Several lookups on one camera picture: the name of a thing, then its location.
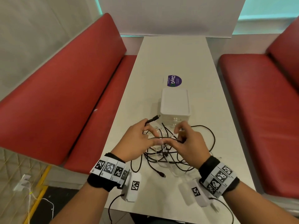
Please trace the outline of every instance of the forearm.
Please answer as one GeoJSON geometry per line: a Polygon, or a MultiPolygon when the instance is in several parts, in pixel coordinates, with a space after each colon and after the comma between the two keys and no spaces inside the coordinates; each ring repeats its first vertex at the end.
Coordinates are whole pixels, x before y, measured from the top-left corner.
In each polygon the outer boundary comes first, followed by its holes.
{"type": "Polygon", "coordinates": [[[223,197],[241,224],[299,223],[298,219],[263,198],[243,182],[223,197]]]}
{"type": "Polygon", "coordinates": [[[99,224],[107,197],[105,189],[94,188],[85,183],[50,223],[99,224]]]}

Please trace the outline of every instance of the red bench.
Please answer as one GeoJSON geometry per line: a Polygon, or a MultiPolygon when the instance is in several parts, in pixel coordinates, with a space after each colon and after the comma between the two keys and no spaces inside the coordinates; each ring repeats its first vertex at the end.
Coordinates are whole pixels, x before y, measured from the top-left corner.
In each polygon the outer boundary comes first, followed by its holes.
{"type": "Polygon", "coordinates": [[[299,199],[299,18],[266,54],[225,54],[219,67],[264,191],[299,199]]]}
{"type": "Polygon", "coordinates": [[[0,146],[89,173],[136,60],[125,52],[104,14],[0,102],[0,146]]]}

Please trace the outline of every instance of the purple sticker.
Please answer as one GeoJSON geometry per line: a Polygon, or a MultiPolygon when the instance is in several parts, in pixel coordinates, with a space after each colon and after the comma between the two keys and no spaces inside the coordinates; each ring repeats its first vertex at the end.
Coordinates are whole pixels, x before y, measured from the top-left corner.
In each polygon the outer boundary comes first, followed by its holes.
{"type": "Polygon", "coordinates": [[[181,85],[182,79],[176,75],[169,75],[168,76],[168,81],[167,81],[167,86],[170,87],[176,87],[181,85]]]}

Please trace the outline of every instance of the tabletop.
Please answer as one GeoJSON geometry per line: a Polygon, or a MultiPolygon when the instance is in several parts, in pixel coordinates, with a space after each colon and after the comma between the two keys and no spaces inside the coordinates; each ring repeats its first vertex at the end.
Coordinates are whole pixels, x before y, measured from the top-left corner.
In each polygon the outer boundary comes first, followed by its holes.
{"type": "MultiPolygon", "coordinates": [[[[151,119],[159,113],[161,92],[167,87],[168,75],[179,76],[181,84],[178,88],[188,90],[191,106],[189,124],[209,127],[216,137],[213,155],[233,169],[241,181],[255,189],[206,38],[203,36],[144,37],[103,154],[114,148],[129,126],[144,118],[151,119]]],[[[152,125],[161,127],[158,121],[152,125]]],[[[195,130],[203,134],[210,148],[213,143],[211,133],[205,128],[195,130]]],[[[133,169],[138,168],[139,162],[140,158],[133,161],[133,169]]],[[[137,201],[129,203],[117,199],[112,209],[190,223],[231,223],[231,214],[219,202],[214,202],[219,210],[215,212],[211,206],[201,208],[195,200],[188,198],[185,193],[189,190],[186,182],[199,177],[197,170],[175,177],[170,169],[156,163],[152,166],[165,173],[166,178],[153,171],[143,157],[139,171],[142,181],[137,201]]],[[[119,194],[121,190],[113,189],[105,207],[109,207],[119,194]]]]}

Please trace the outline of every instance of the wristband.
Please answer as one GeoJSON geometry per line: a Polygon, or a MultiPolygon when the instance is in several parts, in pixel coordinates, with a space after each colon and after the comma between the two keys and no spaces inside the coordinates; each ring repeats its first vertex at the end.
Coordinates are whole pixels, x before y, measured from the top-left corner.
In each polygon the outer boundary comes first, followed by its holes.
{"type": "Polygon", "coordinates": [[[106,153],[91,169],[87,182],[92,187],[110,192],[115,186],[122,187],[129,173],[126,163],[112,153],[106,153]]]}
{"type": "Polygon", "coordinates": [[[234,190],[240,180],[228,166],[211,156],[199,168],[200,183],[216,198],[234,190]]]}

